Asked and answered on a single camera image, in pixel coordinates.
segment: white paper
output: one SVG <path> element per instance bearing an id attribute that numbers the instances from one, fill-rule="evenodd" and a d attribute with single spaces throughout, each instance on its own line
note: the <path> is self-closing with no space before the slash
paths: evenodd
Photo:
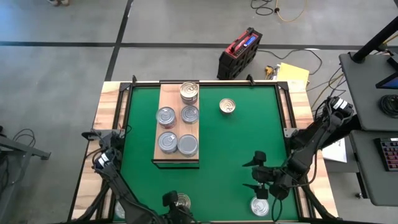
<path id="1" fill-rule="evenodd" d="M 323 158 L 347 163 L 346 145 L 344 138 L 322 150 Z"/>

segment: wooden table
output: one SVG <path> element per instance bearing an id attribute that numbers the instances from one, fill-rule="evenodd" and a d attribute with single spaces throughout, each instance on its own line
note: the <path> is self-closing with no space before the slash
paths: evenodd
<path id="1" fill-rule="evenodd" d="M 101 97 L 96 111 L 95 122 L 93 127 L 95 129 L 112 129 L 114 114 L 116 111 L 116 102 L 119 94 L 120 82 L 104 82 Z M 292 80 L 289 82 L 290 99 L 292 101 L 295 122 L 298 128 L 304 129 L 313 122 L 310 103 L 308 102 L 307 92 L 304 89 L 304 84 L 300 80 Z M 119 128 L 122 126 L 124 119 L 124 109 L 126 107 L 126 98 L 123 97 L 121 106 L 121 113 L 119 116 Z M 287 107 L 283 91 L 281 91 L 282 105 Z M 284 109 L 287 127 L 290 125 L 289 112 Z M 87 153 L 98 148 L 98 142 L 92 141 L 88 145 Z M 317 178 L 310 185 L 315 196 L 325 206 L 325 208 L 334 216 L 338 216 L 333 193 L 331 191 L 328 174 L 326 172 L 325 162 L 323 161 L 322 153 L 318 153 L 318 170 Z M 313 167 L 308 173 L 308 178 L 311 179 L 313 175 Z M 91 158 L 87 158 L 83 166 L 83 172 L 78 182 L 78 190 L 76 200 L 72 211 L 72 219 L 78 218 L 82 215 L 91 202 L 95 199 L 97 193 L 100 191 L 102 179 L 98 174 L 95 174 L 91 168 Z M 110 198 L 110 191 L 107 194 L 107 202 Z M 300 189 L 301 204 L 304 211 L 304 216 L 309 217 L 308 208 L 304 193 Z M 104 211 L 108 211 L 109 203 L 105 203 Z"/>

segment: gray floor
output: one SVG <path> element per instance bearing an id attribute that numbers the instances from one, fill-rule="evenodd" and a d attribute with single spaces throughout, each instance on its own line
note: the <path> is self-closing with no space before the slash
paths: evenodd
<path id="1" fill-rule="evenodd" d="M 45 0 L 0 0 L 0 43 L 115 42 L 126 3 L 75 0 L 69 7 L 52 7 Z M 286 24 L 275 15 L 255 15 L 249 3 L 135 0 L 123 42 L 227 44 L 252 26 L 264 34 L 262 44 L 363 45 L 398 13 L 392 0 L 308 0 L 303 17 Z M 303 6 L 303 1 L 280 3 L 286 18 L 293 17 Z M 222 50 L 121 48 L 112 80 L 130 80 L 132 75 L 139 80 L 212 80 Z M 289 50 L 272 51 L 285 55 Z M 52 151 L 48 161 L 32 160 L 19 192 L 13 223 L 66 220 L 86 147 L 80 133 L 92 125 L 112 52 L 111 47 L 0 47 L 0 124 L 9 136 L 22 128 L 32 128 L 36 146 Z M 346 50 L 316 53 L 323 65 L 310 77 L 308 88 L 329 80 L 339 68 L 338 55 Z M 238 79 L 248 73 L 262 79 L 266 65 L 281 62 L 259 52 Z M 308 52 L 295 52 L 283 62 L 310 71 L 319 63 Z M 308 92 L 311 104 L 322 89 Z M 351 101 L 349 92 L 342 97 Z M 369 200 L 353 197 L 359 189 L 354 175 L 330 174 L 330 181 L 344 219 L 396 222 L 398 208 L 375 207 Z"/>

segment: tin can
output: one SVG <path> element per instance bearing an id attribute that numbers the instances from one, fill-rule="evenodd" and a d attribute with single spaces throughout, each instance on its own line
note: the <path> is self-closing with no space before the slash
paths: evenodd
<path id="1" fill-rule="evenodd" d="M 191 134 L 183 135 L 178 141 L 178 150 L 186 157 L 192 157 L 198 152 L 198 140 Z"/>
<path id="2" fill-rule="evenodd" d="M 160 150 L 166 154 L 171 154 L 177 150 L 177 136 L 171 131 L 161 134 L 157 143 Z"/>
<path id="3" fill-rule="evenodd" d="M 188 195 L 183 193 L 178 193 L 178 201 L 175 203 L 176 206 L 182 205 L 187 208 L 191 208 L 191 200 Z"/>
<path id="4" fill-rule="evenodd" d="M 250 208 L 255 215 L 263 217 L 268 214 L 269 204 L 265 199 L 257 199 L 257 197 L 254 197 L 250 202 Z"/>
<path id="5" fill-rule="evenodd" d="M 196 106 L 188 105 L 181 110 L 182 121 L 187 124 L 193 124 L 199 119 L 199 110 Z"/>
<path id="6" fill-rule="evenodd" d="M 124 211 L 124 209 L 123 209 L 122 205 L 119 203 L 119 201 L 117 201 L 116 205 L 114 206 L 114 212 L 119 218 L 125 219 L 126 212 Z"/>
<path id="7" fill-rule="evenodd" d="M 172 108 L 165 106 L 159 109 L 156 113 L 157 122 L 165 129 L 170 129 L 175 126 L 175 112 Z"/>
<path id="8" fill-rule="evenodd" d="M 194 82 L 181 84 L 180 95 L 185 104 L 192 105 L 198 100 L 199 86 Z"/>
<path id="9" fill-rule="evenodd" d="M 231 114 L 235 110 L 235 102 L 225 98 L 220 101 L 220 110 L 223 114 Z"/>

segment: green felt mat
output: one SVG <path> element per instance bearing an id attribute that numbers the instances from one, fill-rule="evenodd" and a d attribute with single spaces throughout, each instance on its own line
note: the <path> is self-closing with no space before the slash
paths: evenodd
<path id="1" fill-rule="evenodd" d="M 121 173 L 140 202 L 163 214 L 163 194 L 187 194 L 198 221 L 270 220 L 250 210 L 254 192 L 242 186 L 256 184 L 251 168 L 242 167 L 256 150 L 267 154 L 267 166 L 280 166 L 286 158 L 282 126 L 273 86 L 200 87 L 200 169 L 160 170 L 153 163 L 160 88 L 136 87 Z M 219 102 L 231 98 L 236 109 L 223 116 Z M 270 207 L 274 198 L 270 196 Z M 275 216 L 279 202 L 275 206 Z M 281 220 L 297 220 L 294 194 L 283 201 Z"/>

